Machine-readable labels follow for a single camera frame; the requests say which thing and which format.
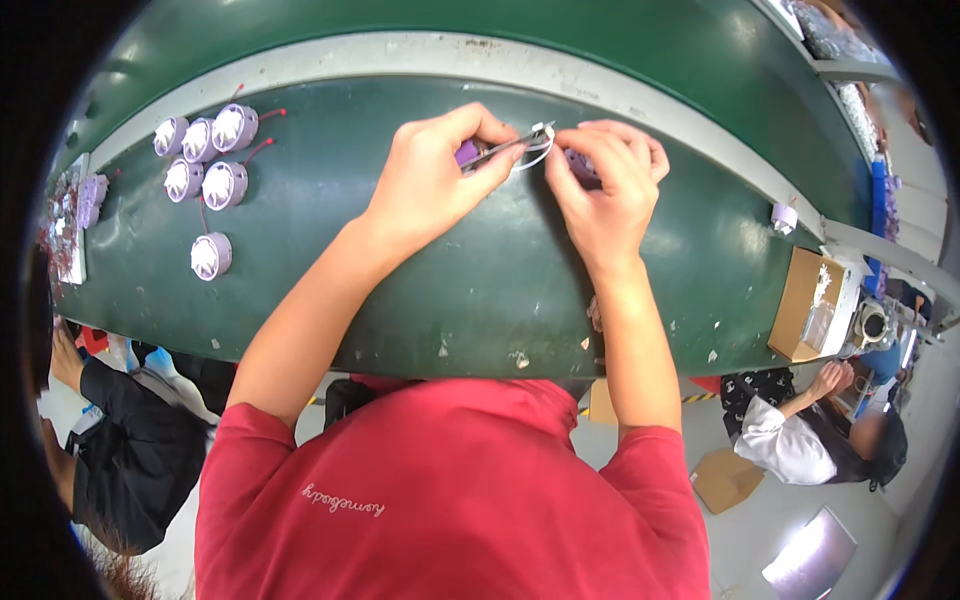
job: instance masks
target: cardboard box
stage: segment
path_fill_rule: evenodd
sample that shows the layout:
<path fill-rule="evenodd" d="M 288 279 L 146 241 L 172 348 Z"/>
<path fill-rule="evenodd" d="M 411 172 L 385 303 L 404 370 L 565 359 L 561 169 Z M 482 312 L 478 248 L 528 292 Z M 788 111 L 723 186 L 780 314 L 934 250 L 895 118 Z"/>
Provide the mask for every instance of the cardboard box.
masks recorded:
<path fill-rule="evenodd" d="M 824 346 L 817 349 L 805 342 L 802 336 L 807 317 L 813 307 L 813 297 L 822 266 L 826 266 L 830 275 L 830 283 L 823 295 L 823 301 L 829 302 L 834 307 L 834 313 L 827 329 L 829 345 L 824 342 Z M 792 362 L 806 362 L 835 354 L 840 348 L 833 348 L 837 335 L 835 333 L 830 335 L 830 332 L 843 328 L 844 336 L 842 337 L 846 336 L 846 329 L 853 316 L 852 307 L 846 301 L 840 303 L 840 298 L 841 291 L 845 291 L 844 299 L 847 299 L 851 284 L 852 277 L 848 276 L 847 269 L 840 263 L 816 252 L 794 248 L 786 284 L 783 286 L 783 296 L 780 297 L 780 308 L 777 310 L 777 318 L 770 331 L 767 346 Z"/>
<path fill-rule="evenodd" d="M 617 425 L 613 402 L 610 400 L 610 388 L 606 379 L 597 379 L 590 386 L 590 420 L 608 425 Z"/>
<path fill-rule="evenodd" d="M 721 448 L 700 459 L 690 474 L 690 483 L 710 512 L 719 515 L 746 500 L 760 485 L 763 472 L 733 448 Z"/>

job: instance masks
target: white shirt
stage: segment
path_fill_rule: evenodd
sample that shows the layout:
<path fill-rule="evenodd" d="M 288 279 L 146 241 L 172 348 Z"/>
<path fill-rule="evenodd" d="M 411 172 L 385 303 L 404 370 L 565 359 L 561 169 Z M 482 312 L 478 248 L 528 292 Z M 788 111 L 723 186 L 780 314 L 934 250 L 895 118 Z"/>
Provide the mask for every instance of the white shirt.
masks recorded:
<path fill-rule="evenodd" d="M 818 486 L 837 474 L 837 467 L 806 421 L 783 413 L 754 396 L 743 417 L 743 432 L 733 451 L 772 471 L 783 483 Z"/>

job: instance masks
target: green workbench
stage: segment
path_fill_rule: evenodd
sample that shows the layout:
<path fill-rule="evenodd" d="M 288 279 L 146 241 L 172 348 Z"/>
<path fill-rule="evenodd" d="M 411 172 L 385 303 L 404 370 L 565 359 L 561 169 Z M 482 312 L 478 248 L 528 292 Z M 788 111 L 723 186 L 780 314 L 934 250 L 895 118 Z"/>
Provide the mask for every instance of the green workbench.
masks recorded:
<path fill-rule="evenodd" d="M 219 66 L 307 39 L 403 30 L 524 41 L 646 82 L 743 140 L 826 217 L 870 228 L 870 171 L 839 108 L 749 0 L 153 0 L 83 95 L 58 163 Z"/>
<path fill-rule="evenodd" d="M 64 284 L 57 311 L 169 349 L 238 360 L 300 275 L 365 209 L 401 123 L 473 100 L 518 127 L 609 116 L 530 90 L 471 82 L 464 91 L 464 83 L 376 77 L 246 97 L 261 114 L 287 108 L 287 115 L 261 125 L 257 141 L 276 143 L 250 161 L 245 200 L 206 212 L 210 230 L 233 246 L 232 266 L 212 282 L 189 268 L 190 246 L 204 232 L 199 203 L 170 202 L 162 187 L 170 159 L 144 139 L 102 170 L 122 173 L 86 233 L 87 281 Z M 787 239 L 774 234 L 765 198 L 691 149 L 661 141 L 672 168 L 641 254 L 680 373 L 785 364 L 766 339 L 792 246 L 815 248 L 816 240 L 804 230 Z M 604 355 L 602 335 L 586 314 L 591 296 L 536 167 L 511 175 L 377 287 L 334 367 L 407 377 L 602 375 L 595 360 Z M 529 360 L 524 369 L 521 353 Z"/>

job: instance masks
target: metal tool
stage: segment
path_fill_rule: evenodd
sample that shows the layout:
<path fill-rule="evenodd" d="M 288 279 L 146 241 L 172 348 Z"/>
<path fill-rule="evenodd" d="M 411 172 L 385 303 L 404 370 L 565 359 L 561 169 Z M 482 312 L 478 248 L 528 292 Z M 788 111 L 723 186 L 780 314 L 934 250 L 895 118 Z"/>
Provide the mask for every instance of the metal tool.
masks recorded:
<path fill-rule="evenodd" d="M 463 150 L 467 145 L 470 145 L 470 146 L 476 147 L 477 154 L 473 158 L 470 158 L 460 163 L 461 173 L 466 174 L 466 173 L 475 171 L 480 167 L 481 163 L 487 160 L 490 160 L 490 158 L 492 158 L 493 155 L 495 155 L 496 153 L 502 152 L 507 148 L 511 148 L 515 144 L 525 144 L 525 145 L 529 145 L 531 148 L 536 149 L 538 146 L 548 143 L 549 140 L 552 139 L 554 135 L 553 133 L 554 123 L 556 123 L 556 121 L 550 121 L 549 123 L 545 123 L 545 124 L 538 123 L 533 127 L 532 130 L 530 130 L 529 133 L 527 133 L 526 135 L 523 135 L 521 138 L 515 139 L 514 141 L 511 141 L 511 142 L 500 144 L 498 146 L 493 146 L 492 148 L 489 148 L 489 149 L 484 149 L 482 147 L 479 147 L 473 140 L 469 139 L 465 141 L 464 144 L 461 146 L 461 149 Z"/>

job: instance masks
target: embroidered text on shirt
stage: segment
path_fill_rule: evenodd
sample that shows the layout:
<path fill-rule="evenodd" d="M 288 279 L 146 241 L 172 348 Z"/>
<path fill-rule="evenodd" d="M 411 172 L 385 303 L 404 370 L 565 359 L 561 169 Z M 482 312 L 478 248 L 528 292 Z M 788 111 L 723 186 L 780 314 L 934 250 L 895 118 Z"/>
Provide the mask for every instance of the embroidered text on shirt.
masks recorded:
<path fill-rule="evenodd" d="M 337 496 L 331 496 L 321 492 L 312 492 L 311 490 L 313 490 L 313 484 L 304 488 L 303 492 L 300 492 L 300 495 L 311 498 L 312 502 L 310 502 L 310 504 L 316 504 L 318 501 L 323 502 L 323 504 L 329 504 L 331 513 L 336 513 L 337 509 L 350 509 L 352 511 L 359 511 L 360 513 L 373 513 L 373 517 L 376 518 L 387 508 L 379 504 L 357 504 L 352 500 L 338 498 Z"/>

